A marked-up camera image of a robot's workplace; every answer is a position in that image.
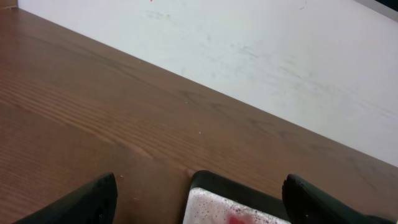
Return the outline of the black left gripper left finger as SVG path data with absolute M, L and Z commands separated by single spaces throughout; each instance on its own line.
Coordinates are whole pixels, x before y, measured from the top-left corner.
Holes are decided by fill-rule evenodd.
M 109 172 L 15 224 L 112 224 L 117 199 L 116 179 Z

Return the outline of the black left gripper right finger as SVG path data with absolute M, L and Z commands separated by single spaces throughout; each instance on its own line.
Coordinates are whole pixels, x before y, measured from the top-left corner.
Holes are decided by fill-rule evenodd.
M 392 220 L 364 215 L 295 174 L 282 186 L 282 201 L 292 224 L 394 224 Z

